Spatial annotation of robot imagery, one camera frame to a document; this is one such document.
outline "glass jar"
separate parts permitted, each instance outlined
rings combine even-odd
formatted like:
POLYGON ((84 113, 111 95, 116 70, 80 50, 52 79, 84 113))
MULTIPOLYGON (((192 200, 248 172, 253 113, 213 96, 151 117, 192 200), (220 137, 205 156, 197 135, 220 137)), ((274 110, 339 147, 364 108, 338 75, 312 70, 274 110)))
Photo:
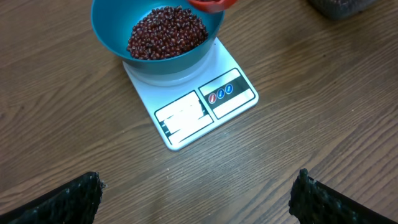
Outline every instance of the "glass jar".
POLYGON ((376 0, 309 0, 326 17, 344 19, 366 9, 376 0))

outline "red button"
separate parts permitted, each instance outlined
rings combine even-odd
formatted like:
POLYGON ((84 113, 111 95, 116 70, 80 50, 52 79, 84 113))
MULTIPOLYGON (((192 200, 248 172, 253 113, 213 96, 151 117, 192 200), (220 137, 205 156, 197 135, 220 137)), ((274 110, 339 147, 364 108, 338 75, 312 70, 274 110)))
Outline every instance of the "red button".
POLYGON ((216 95, 216 93, 210 94, 210 96, 209 96, 209 103, 211 103, 211 104, 216 103, 216 100, 217 100, 217 95, 216 95))

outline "red bean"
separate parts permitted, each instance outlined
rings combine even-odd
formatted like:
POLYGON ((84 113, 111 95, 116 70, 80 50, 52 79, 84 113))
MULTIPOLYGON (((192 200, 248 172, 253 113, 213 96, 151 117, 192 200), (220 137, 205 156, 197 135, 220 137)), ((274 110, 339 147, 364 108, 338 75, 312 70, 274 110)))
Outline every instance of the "red bean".
POLYGON ((191 9, 153 9, 132 28, 127 51, 140 60, 162 60, 188 52, 208 37, 205 25, 191 9))

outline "blue bowl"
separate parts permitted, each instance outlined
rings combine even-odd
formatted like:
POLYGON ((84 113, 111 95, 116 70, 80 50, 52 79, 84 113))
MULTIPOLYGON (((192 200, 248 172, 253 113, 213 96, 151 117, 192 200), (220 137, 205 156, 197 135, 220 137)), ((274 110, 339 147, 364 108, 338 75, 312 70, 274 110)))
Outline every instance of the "blue bowl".
POLYGON ((193 8, 187 0, 94 0, 91 7, 91 24, 101 43, 133 66, 135 70, 148 74, 170 74, 180 72, 198 62, 211 48, 224 19, 224 12, 208 14, 193 8), (163 60, 139 60, 126 50, 132 28, 152 9, 165 6, 190 8, 202 18, 209 32, 208 39, 193 50, 177 57, 163 60))

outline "wooden table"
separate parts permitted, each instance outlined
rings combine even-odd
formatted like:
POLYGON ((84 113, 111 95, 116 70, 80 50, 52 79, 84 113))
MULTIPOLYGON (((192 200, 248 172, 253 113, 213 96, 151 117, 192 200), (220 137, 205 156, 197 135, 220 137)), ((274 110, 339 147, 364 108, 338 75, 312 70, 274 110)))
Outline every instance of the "wooden table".
POLYGON ((180 152, 163 144, 89 0, 0 1, 0 213, 85 173, 95 223, 297 223, 301 168, 398 221, 398 2, 332 22, 242 0, 220 39, 259 104, 180 152))

